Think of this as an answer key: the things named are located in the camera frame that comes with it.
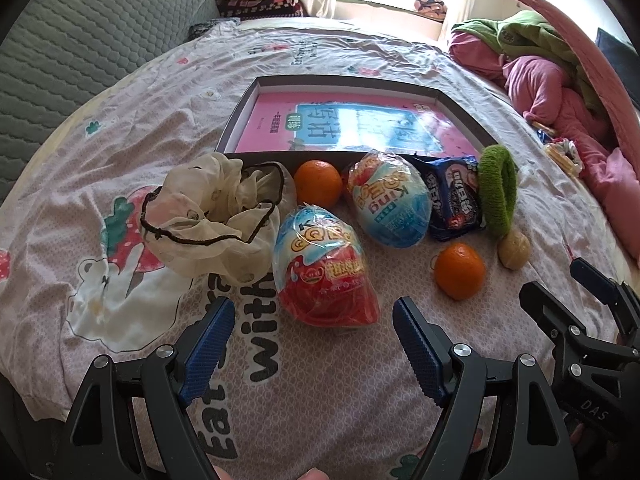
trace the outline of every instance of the orange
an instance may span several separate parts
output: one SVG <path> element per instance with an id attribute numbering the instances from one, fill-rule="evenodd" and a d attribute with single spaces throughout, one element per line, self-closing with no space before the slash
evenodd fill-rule
<path id="1" fill-rule="evenodd" d="M 466 244 L 451 244 L 433 267 L 438 286 L 454 300 L 468 300 L 482 288 L 486 266 L 478 253 Z"/>
<path id="2" fill-rule="evenodd" d="M 319 205 L 329 209 L 338 202 L 342 193 L 340 173 L 328 162 L 308 160 L 293 176 L 298 203 Z"/>

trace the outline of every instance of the snack wrapper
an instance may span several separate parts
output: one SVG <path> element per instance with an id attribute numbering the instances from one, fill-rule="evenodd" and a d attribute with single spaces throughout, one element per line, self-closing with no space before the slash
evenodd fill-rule
<path id="1" fill-rule="evenodd" d="M 567 175 L 577 178 L 582 173 L 584 163 L 572 140 L 556 137 L 551 143 L 545 145 L 544 150 Z"/>
<path id="2" fill-rule="evenodd" d="M 273 253 L 281 306 L 321 327 L 355 327 L 380 318 L 362 246 L 353 228 L 318 206 L 285 218 Z"/>
<path id="3" fill-rule="evenodd" d="M 429 232 L 444 242 L 482 226 L 478 197 L 478 160 L 474 156 L 455 156 L 424 161 L 407 156 L 420 171 L 433 211 Z"/>
<path id="4" fill-rule="evenodd" d="M 372 150 L 343 180 L 347 202 L 374 240 L 404 249 L 424 238 L 431 200 L 420 173 L 404 158 Z"/>

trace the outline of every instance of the bed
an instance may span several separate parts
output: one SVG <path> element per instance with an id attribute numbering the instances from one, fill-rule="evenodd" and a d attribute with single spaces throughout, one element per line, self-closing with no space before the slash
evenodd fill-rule
<path id="1" fill-rule="evenodd" d="M 286 48 L 268 48 L 273 44 Z M 172 167 L 214 149 L 256 76 L 361 69 L 442 90 L 510 149 L 519 167 L 514 223 L 533 246 L 522 271 L 502 268 L 483 232 L 465 235 L 484 257 L 488 277 L 478 296 L 458 304 L 430 277 L 443 244 L 429 239 L 390 250 L 360 233 L 382 320 L 343 332 L 305 326 L 282 312 L 270 274 L 236 289 L 212 274 L 185 280 L 145 253 L 129 216 L 140 196 L 162 184 Z M 346 208 L 336 212 L 354 224 Z M 112 224 L 106 219 L 118 215 L 127 229 L 120 241 L 129 246 L 114 248 L 122 256 L 114 262 L 102 233 Z M 545 155 L 498 87 L 433 45 L 316 18 L 220 23 L 91 99 L 46 140 L 0 207 L 0 248 L 7 262 L 0 282 L 0 372 L 36 419 L 65 419 L 96 355 L 145 356 L 175 340 L 212 298 L 230 297 L 236 330 L 190 416 L 212 462 L 233 478 L 253 480 L 297 478 L 312 466 L 333 480 L 408 478 L 439 409 L 422 395 L 394 334 L 390 308 L 398 297 L 411 296 L 452 340 L 494 358 L 529 352 L 550 377 L 551 345 L 519 308 L 521 285 L 539 280 L 589 335 L 613 341 L 606 307 L 569 276 L 570 254 L 636 290 L 640 284 L 600 206 Z M 104 280 L 115 284 L 113 292 L 105 292 Z M 96 291 L 99 304 L 92 303 Z M 77 301 L 95 307 L 106 327 L 101 338 L 76 335 L 81 324 L 69 319 Z M 145 319 L 156 315 L 164 324 L 154 323 L 150 332 Z M 270 320 L 274 329 L 246 333 L 242 327 L 254 319 Z M 491 408 L 487 403 L 481 418 L 483 443 Z M 147 461 L 161 467 L 142 404 L 136 415 Z"/>

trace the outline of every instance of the green blanket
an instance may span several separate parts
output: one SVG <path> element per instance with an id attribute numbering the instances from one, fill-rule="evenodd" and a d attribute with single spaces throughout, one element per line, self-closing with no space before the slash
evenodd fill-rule
<path id="1" fill-rule="evenodd" d="M 540 56 L 553 61 L 564 68 L 574 80 L 587 108 L 600 117 L 606 117 L 604 106 L 574 51 L 535 10 L 521 10 L 501 22 L 468 20 L 457 23 L 452 30 L 473 34 L 498 54 L 505 54 L 510 59 L 519 56 Z"/>

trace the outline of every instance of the plastic wrapper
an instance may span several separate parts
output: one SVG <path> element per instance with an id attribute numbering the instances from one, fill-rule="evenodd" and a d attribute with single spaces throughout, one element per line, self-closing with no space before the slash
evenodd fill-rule
<path id="1" fill-rule="evenodd" d="M 222 153 L 176 166 L 149 193 L 140 215 L 145 245 L 169 269 L 252 283 L 271 266 L 280 221 L 296 207 L 296 187 L 278 162 L 242 168 Z"/>
<path id="2" fill-rule="evenodd" d="M 474 156 L 440 158 L 427 162 L 416 156 L 407 158 L 420 171 L 433 211 L 429 232 L 441 242 L 478 229 L 482 209 L 478 197 L 478 160 Z"/>
<path id="3" fill-rule="evenodd" d="M 306 206 L 285 219 L 273 277 L 281 306 L 309 325 L 354 327 L 380 317 L 356 233 L 321 207 Z"/>
<path id="4" fill-rule="evenodd" d="M 372 150 L 343 179 L 358 223 L 374 240 L 403 249 L 424 238 L 431 200 L 420 173 L 404 158 Z"/>
<path id="5" fill-rule="evenodd" d="M 584 169 L 578 149 L 572 140 L 558 137 L 545 145 L 545 152 L 567 175 L 578 177 Z"/>

